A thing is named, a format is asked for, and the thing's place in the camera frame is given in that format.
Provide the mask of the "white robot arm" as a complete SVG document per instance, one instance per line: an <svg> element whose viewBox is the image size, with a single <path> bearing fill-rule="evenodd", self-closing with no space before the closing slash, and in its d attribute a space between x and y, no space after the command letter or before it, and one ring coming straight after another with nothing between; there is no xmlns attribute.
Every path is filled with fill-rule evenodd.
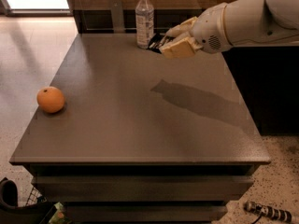
<svg viewBox="0 0 299 224"><path fill-rule="evenodd" d="M169 29L160 47L166 58L187 58L201 50L284 46L299 36L299 0L236 0L221 3Z"/></svg>

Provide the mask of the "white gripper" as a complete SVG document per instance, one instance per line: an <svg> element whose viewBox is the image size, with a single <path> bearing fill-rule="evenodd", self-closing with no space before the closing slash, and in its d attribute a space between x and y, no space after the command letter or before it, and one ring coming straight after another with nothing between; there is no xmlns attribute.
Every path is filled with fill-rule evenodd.
<svg viewBox="0 0 299 224"><path fill-rule="evenodd" d="M170 28L165 35L177 37L192 30L193 37L185 37L179 41L168 42L160 47L160 52L165 58L188 58L198 50L206 53L217 53L229 50L232 45L229 42L225 26L224 12L227 3L205 10L198 18L192 17L181 24Z"/></svg>

